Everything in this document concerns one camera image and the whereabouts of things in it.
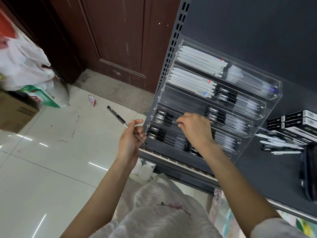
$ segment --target right hand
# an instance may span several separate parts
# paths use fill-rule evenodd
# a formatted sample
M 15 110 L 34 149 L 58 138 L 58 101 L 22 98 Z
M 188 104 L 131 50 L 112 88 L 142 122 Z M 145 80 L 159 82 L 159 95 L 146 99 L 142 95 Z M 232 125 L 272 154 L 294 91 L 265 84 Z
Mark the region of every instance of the right hand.
M 218 146 L 213 140 L 210 121 L 199 114 L 185 113 L 176 120 L 188 141 L 203 155 L 207 148 Z

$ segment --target pen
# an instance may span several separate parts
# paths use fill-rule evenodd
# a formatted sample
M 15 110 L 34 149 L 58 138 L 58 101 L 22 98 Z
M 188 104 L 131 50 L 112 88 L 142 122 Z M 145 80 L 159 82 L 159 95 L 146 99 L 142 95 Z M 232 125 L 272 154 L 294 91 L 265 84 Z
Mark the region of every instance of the pen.
M 110 106 L 107 107 L 107 109 L 125 126 L 125 127 L 129 127 L 125 120 L 123 118 L 121 118 Z M 135 137 L 140 140 L 142 142 L 142 144 L 146 145 L 147 142 L 145 142 L 138 134 L 136 134 L 135 132 L 133 132 Z

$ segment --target tiled floor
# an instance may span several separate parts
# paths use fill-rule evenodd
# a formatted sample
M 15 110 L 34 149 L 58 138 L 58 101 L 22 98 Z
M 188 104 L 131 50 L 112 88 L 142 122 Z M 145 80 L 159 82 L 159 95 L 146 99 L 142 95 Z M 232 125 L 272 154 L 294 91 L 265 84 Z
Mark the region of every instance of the tiled floor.
M 116 158 L 124 126 L 145 118 L 129 108 L 70 88 L 66 108 L 40 107 L 19 133 L 0 131 L 1 237 L 59 237 L 89 199 Z M 176 183 L 203 206 L 207 195 Z

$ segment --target cardboard box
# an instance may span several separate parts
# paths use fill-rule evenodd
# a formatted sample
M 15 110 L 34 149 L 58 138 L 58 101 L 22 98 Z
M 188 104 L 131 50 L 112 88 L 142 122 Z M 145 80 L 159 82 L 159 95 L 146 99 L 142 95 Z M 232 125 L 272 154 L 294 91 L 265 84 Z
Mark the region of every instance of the cardboard box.
M 38 112 L 38 108 L 0 91 L 1 130 L 18 133 Z

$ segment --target hand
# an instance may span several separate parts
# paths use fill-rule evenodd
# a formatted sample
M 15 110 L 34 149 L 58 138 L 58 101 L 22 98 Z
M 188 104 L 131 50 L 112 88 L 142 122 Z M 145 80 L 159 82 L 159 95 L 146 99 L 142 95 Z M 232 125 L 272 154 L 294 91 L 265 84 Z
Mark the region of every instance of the hand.
M 141 123 L 143 123 L 143 119 L 131 120 L 129 127 L 123 131 L 119 140 L 117 160 L 121 161 L 131 170 L 137 163 L 139 148 L 142 144 L 142 142 L 135 137 L 134 133 L 138 134 L 143 140 L 146 139 L 143 126 L 135 126 Z
M 188 141 L 201 154 L 209 147 L 218 146 L 213 140 L 210 121 L 199 114 L 185 113 L 176 120 Z

